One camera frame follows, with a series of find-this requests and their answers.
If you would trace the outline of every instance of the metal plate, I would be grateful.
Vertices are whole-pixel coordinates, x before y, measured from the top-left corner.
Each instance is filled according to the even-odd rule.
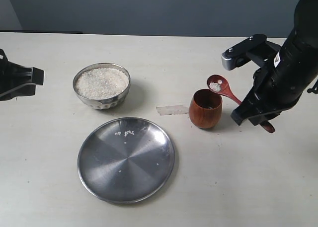
[[[97,198],[129,204],[144,200],[168,180],[174,147],[156,124],[120,118],[103,124],[84,141],[78,156],[79,177]]]

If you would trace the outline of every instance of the plate rim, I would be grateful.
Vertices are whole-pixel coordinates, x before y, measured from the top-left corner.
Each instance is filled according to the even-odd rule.
[[[141,198],[138,198],[136,200],[130,200],[130,201],[114,201],[114,200],[110,200],[110,199],[107,199],[107,198],[104,198],[102,196],[99,196],[97,195],[95,192],[93,192],[88,186],[87,184],[85,183],[82,175],[81,175],[81,171],[80,171],[80,157],[81,157],[81,153],[82,153],[82,150],[84,148],[84,145],[85,143],[87,142],[87,140],[95,133],[97,132],[99,129],[101,129],[102,127],[110,124],[110,123],[114,123],[114,122],[117,122],[119,120],[125,120],[125,119],[137,119],[137,120],[142,120],[142,121],[146,121],[154,126],[156,126],[167,138],[167,140],[169,141],[170,143],[170,146],[171,146],[171,155],[172,155],[172,162],[170,163],[170,170],[168,171],[168,174],[167,176],[165,177],[164,181],[161,183],[161,185],[159,187],[157,187],[154,191],[152,191],[151,193],[149,193],[148,195],[146,196],[143,196]],[[139,118],[139,117],[122,117],[122,118],[117,118],[117,119],[113,119],[113,120],[110,120],[100,126],[98,126],[96,129],[94,129],[87,137],[86,139],[84,140],[84,142],[82,143],[81,147],[80,147],[80,150],[79,150],[79,154],[78,154],[78,159],[77,159],[77,169],[78,169],[78,174],[79,174],[79,178],[80,178],[80,181],[82,183],[82,185],[86,188],[87,191],[89,191],[93,196],[97,197],[98,199],[102,200],[102,201],[106,201],[108,203],[111,203],[111,204],[117,204],[117,205],[126,205],[126,204],[134,204],[134,203],[137,203],[137,202],[140,202],[140,201],[143,201],[149,197],[151,197],[152,195],[154,195],[156,192],[158,192],[166,183],[167,181],[169,180],[171,174],[172,174],[172,171],[174,169],[174,163],[175,163],[175,147],[174,147],[174,143],[172,142],[172,140],[170,139],[169,135],[166,133],[166,131],[161,128],[159,125],[157,125],[156,123],[150,121],[150,120],[147,120],[147,119],[143,119],[143,118]]]

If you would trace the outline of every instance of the metal bowl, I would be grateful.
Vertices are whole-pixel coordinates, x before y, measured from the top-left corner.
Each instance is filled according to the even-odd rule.
[[[128,86],[119,95],[108,98],[108,99],[97,100],[97,99],[88,99],[88,98],[81,96],[80,94],[78,94],[78,92],[76,91],[76,88],[75,88],[75,85],[76,85],[76,82],[77,82],[79,76],[81,74],[83,74],[84,72],[87,72],[87,71],[90,71],[90,70],[96,69],[96,68],[112,68],[112,69],[117,69],[117,70],[123,72],[128,77],[128,80],[129,80]],[[123,68],[122,66],[116,65],[113,63],[98,63],[98,64],[90,65],[90,66],[82,69],[80,72],[78,72],[73,79],[73,89],[74,89],[76,95],[78,96],[78,98],[84,104],[86,104],[94,109],[109,109],[109,108],[115,107],[116,105],[122,103],[125,100],[128,92],[129,92],[129,88],[130,88],[130,75],[129,75],[128,71],[125,68]]]
[[[174,166],[174,147],[158,125],[141,118],[103,124],[84,141],[78,156],[79,177],[97,198],[130,204],[157,192]]]

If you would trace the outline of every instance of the table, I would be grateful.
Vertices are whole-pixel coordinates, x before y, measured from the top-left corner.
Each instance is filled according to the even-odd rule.
[[[45,71],[35,96],[0,103],[0,226],[33,227],[309,227],[318,223],[318,98],[304,93],[272,121],[274,134],[230,118],[224,98],[212,131],[188,115],[160,116],[156,106],[188,106],[212,74],[239,98],[257,69],[226,71],[221,53],[242,38],[1,33],[12,62]],[[282,44],[284,39],[270,39]],[[72,80],[100,62],[125,67],[132,86],[120,107],[93,110]],[[99,125],[119,117],[149,119],[172,138],[176,165],[165,187],[130,206],[98,200],[81,184],[77,155]]]

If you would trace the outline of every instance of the wooden spoon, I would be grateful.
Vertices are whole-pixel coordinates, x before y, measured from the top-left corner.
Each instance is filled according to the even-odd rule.
[[[211,89],[210,83],[217,83],[219,85],[220,90],[218,90],[217,87],[215,89]],[[210,76],[207,80],[207,85],[208,85],[208,88],[215,94],[223,95],[227,98],[230,98],[231,100],[236,102],[238,105],[242,104],[242,102],[232,93],[229,82],[223,76],[220,76],[220,75]],[[275,132],[274,126],[271,125],[271,123],[269,123],[268,121],[261,122],[260,126],[262,126],[263,129],[265,129],[269,133]]]

